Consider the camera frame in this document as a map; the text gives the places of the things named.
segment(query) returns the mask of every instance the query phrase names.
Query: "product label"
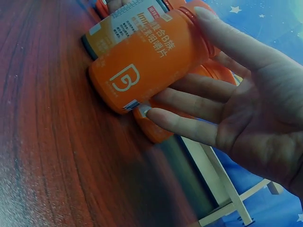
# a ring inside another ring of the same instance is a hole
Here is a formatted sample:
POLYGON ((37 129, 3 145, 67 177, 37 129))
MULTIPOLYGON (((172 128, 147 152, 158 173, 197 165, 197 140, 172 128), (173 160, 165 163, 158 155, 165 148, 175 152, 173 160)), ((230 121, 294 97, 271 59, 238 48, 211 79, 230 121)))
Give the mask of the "product label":
POLYGON ((86 38, 99 57, 139 28, 164 14, 156 0, 133 0, 92 27, 86 33, 86 38))

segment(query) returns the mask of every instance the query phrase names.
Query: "barcode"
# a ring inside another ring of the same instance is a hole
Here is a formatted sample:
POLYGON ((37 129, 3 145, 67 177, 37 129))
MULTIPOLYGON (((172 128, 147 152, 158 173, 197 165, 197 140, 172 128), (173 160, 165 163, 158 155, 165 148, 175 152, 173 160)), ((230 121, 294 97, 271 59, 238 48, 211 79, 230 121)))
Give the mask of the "barcode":
POLYGON ((124 106, 123 109, 131 111, 134 108, 136 108, 138 105, 140 105, 140 103, 137 100, 134 99, 129 104, 127 104, 126 106, 124 106))
POLYGON ((166 22, 169 22, 170 20, 172 20, 172 17, 168 14, 163 14, 161 15, 161 17, 163 18, 163 20, 165 20, 166 22))

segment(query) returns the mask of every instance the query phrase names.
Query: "wood grain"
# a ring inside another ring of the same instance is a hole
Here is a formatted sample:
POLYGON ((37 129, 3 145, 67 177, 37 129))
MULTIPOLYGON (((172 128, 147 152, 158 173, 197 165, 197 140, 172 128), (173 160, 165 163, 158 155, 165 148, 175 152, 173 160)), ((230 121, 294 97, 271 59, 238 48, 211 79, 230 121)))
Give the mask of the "wood grain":
POLYGON ((0 1, 0 226, 172 227, 196 218, 162 149, 86 76, 84 0, 0 1))

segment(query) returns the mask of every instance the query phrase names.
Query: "bottle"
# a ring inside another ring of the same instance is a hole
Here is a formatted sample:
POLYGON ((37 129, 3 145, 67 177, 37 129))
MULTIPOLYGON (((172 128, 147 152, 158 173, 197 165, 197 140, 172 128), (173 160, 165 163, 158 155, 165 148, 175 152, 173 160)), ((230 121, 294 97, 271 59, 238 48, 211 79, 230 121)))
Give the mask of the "bottle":
POLYGON ((125 114, 149 100, 219 50, 200 29, 193 0, 148 23, 115 45, 89 67, 89 77, 103 100, 125 114))
MULTIPOLYGON (((191 71, 191 73, 195 73, 201 76, 211 77, 214 79, 226 81, 236 85, 232 72, 213 60, 208 60, 204 65, 199 65, 196 69, 191 71)), ((149 111, 152 107, 165 109, 182 117, 194 118, 189 114, 174 109, 171 106, 158 103, 155 100, 153 100, 153 98, 151 98, 148 102, 139 105, 137 108, 135 108, 132 111, 134 114, 134 118, 138 123, 139 127, 141 128, 141 130, 143 131, 143 133, 153 143, 162 143, 163 141, 171 137, 173 133, 159 127, 158 125, 156 125, 154 122, 152 122, 150 119, 146 117, 147 111, 149 111)))
POLYGON ((145 24, 185 3, 185 0, 133 0, 108 15, 106 1, 98 0, 97 11, 105 19, 82 36, 84 47, 95 60, 145 24))

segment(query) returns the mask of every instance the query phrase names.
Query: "fingernail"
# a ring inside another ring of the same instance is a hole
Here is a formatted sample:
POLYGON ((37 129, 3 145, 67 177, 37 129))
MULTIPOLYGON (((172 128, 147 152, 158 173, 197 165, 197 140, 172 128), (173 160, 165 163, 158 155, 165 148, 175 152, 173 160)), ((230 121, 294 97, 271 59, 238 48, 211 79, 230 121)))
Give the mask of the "fingernail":
POLYGON ((218 16, 215 15, 212 11, 205 9, 203 7, 195 7, 195 11, 199 19, 202 21, 209 21, 214 18, 218 18, 218 16))

